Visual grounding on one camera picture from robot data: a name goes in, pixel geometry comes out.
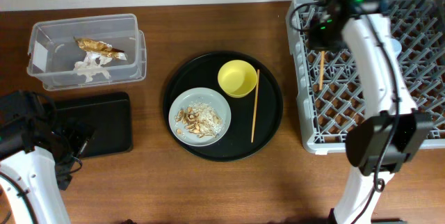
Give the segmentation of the light blue cup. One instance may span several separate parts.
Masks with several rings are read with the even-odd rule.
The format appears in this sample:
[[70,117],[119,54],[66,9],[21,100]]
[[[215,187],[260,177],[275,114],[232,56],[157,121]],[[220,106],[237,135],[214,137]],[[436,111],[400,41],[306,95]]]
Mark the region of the light blue cup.
[[392,44],[395,56],[399,56],[400,53],[402,52],[402,45],[401,45],[401,43],[397,39],[392,38],[391,39],[391,44]]

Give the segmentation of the white tissue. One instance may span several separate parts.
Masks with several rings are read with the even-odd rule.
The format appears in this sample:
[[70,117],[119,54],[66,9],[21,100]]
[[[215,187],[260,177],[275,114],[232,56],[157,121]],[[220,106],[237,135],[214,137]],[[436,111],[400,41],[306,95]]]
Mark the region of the white tissue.
[[110,63],[112,60],[112,58],[107,58],[92,52],[86,52],[84,60],[77,61],[74,64],[74,71],[78,76],[84,75],[86,77],[86,83],[92,82],[93,77],[96,74],[103,74],[106,79],[110,79],[111,75],[105,68],[103,68],[103,66]]

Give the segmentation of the gold coffee sachet wrapper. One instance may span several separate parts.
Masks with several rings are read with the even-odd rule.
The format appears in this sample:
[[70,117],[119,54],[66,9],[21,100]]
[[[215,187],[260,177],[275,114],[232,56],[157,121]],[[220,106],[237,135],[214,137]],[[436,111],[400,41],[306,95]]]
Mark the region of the gold coffee sachet wrapper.
[[74,38],[74,41],[80,49],[86,52],[92,52],[116,60],[125,61],[127,59],[127,55],[123,50],[116,49],[103,41],[92,40],[90,38]]

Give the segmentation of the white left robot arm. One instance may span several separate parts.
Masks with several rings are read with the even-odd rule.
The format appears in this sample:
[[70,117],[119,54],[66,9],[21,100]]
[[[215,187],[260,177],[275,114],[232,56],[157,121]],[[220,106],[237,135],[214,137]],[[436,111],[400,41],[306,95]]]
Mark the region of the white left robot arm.
[[57,119],[54,101],[18,90],[1,97],[1,189],[16,223],[69,223],[61,191],[81,170],[95,128]]

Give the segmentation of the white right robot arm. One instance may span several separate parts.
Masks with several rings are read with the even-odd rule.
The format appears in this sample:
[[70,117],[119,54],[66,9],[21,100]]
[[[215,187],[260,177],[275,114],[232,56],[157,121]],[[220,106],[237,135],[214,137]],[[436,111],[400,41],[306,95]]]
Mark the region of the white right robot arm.
[[413,160],[433,127],[405,85],[391,43],[386,0],[323,0],[325,14],[309,30],[309,47],[353,55],[365,101],[364,121],[346,137],[351,164],[345,191],[328,223],[370,223],[387,183]]

